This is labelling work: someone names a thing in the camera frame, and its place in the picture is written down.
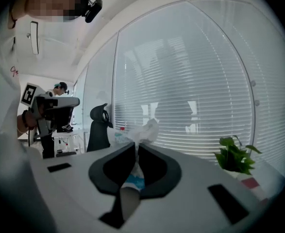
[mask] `black office chair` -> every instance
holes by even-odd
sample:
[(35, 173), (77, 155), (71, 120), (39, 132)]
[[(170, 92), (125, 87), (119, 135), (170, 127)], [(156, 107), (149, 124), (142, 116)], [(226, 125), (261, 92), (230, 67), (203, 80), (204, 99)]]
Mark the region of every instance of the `black office chair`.
[(109, 122), (109, 115), (105, 111), (107, 103), (97, 106), (90, 111), (90, 118), (93, 122), (90, 126), (90, 136), (86, 152), (106, 149), (110, 147), (107, 128), (113, 128)]

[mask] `leaf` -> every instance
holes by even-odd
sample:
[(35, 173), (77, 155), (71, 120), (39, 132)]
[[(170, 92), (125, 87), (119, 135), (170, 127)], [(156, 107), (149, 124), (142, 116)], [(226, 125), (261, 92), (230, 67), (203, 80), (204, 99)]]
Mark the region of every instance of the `leaf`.
[(218, 160), (218, 163), (219, 163), (220, 167), (222, 169), (225, 169), (225, 167), (226, 167), (226, 158), (222, 154), (219, 154), (219, 153), (214, 153), (214, 154), (215, 154), (215, 156), (216, 156), (216, 158)]
[(253, 160), (250, 159), (250, 158), (246, 158), (245, 161), (244, 161), (244, 163), (246, 163), (246, 164), (248, 164), (248, 165), (252, 165), (252, 164), (255, 163), (255, 161), (253, 161)]
[(221, 149), (221, 148), (220, 148), (220, 152), (221, 152), (221, 154), (222, 154), (224, 157), (226, 157), (227, 154), (228, 154), (227, 149)]
[(249, 164), (246, 163), (239, 163), (238, 168), (240, 169), (241, 173), (246, 173), (251, 175), (251, 173), (249, 172), (249, 169), (253, 169), (253, 167), (251, 167)]
[(232, 170), (234, 168), (237, 167), (237, 164), (240, 161), (236, 161), (236, 156), (234, 153), (232, 153), (231, 151), (228, 151), (228, 155), (227, 155), (227, 161), (226, 161), (226, 169), (227, 170)]
[(238, 139), (237, 135), (233, 135), (233, 136), (238, 140), (239, 144), (242, 146), (242, 143), (241, 143), (241, 141)]
[(256, 149), (256, 147), (254, 147), (253, 145), (246, 145), (245, 147), (250, 149), (250, 150), (253, 150), (253, 151), (257, 152), (257, 153), (262, 153), (258, 149)]
[(241, 162), (244, 158), (248, 157), (248, 154), (246, 153), (245, 150), (240, 150), (238, 149), (237, 146), (233, 145), (233, 146), (229, 146), (228, 147), (229, 152), (232, 153), (232, 155), (234, 156), (234, 160), (238, 163)]
[(222, 146), (232, 146), (232, 145), (234, 145), (234, 140), (231, 137), (227, 137), (227, 138), (221, 137), (219, 140), (219, 143)]

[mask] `green plant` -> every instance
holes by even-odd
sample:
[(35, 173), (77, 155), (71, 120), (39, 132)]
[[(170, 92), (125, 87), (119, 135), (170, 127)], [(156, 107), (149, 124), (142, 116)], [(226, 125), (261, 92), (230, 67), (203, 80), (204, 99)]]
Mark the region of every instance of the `green plant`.
[(245, 148), (242, 149), (242, 143), (238, 137), (236, 135), (233, 136), (237, 138), (239, 142), (239, 148), (235, 145), (234, 140), (231, 137), (220, 138), (219, 143), (225, 148), (220, 148), (220, 153), (214, 153), (218, 160), (218, 163), (220, 167), (225, 170), (251, 175), (249, 170), (254, 168), (250, 165), (254, 164), (255, 161), (249, 157), (247, 149), (250, 149), (257, 153), (261, 152), (253, 145), (246, 145)]

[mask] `curved white wall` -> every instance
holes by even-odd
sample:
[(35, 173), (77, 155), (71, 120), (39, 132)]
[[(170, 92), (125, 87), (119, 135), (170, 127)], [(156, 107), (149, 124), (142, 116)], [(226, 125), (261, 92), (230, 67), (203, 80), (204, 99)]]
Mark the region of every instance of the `curved white wall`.
[(177, 1), (181, 0), (137, 0), (118, 13), (100, 30), (86, 49), (75, 71), (74, 80), (76, 81), (78, 79), (80, 73), (96, 52), (119, 30), (150, 11)]

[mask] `glass partition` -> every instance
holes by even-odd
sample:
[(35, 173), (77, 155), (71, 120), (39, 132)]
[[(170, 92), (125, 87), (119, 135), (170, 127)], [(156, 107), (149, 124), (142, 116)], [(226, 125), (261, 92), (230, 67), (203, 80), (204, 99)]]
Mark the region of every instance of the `glass partition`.
[(74, 85), (75, 89), (73, 96), (80, 99), (80, 105), (75, 107), (73, 110), (75, 129), (83, 128), (83, 96), (84, 96), (84, 84), (85, 84), (86, 73), (87, 73), (87, 67), (84, 68), (76, 84)]
[(112, 104), (112, 82), (117, 35), (112, 37), (90, 60), (85, 80), (83, 101), (83, 128), (90, 130), (90, 111), (107, 103), (109, 114)]
[(114, 125), (155, 118), (155, 144), (211, 161), (219, 138), (253, 134), (250, 82), (229, 39), (189, 2), (158, 9), (119, 32)]
[(192, 0), (227, 34), (253, 84), (255, 100), (252, 171), (264, 190), (285, 182), (285, 39), (253, 5), (232, 0)]

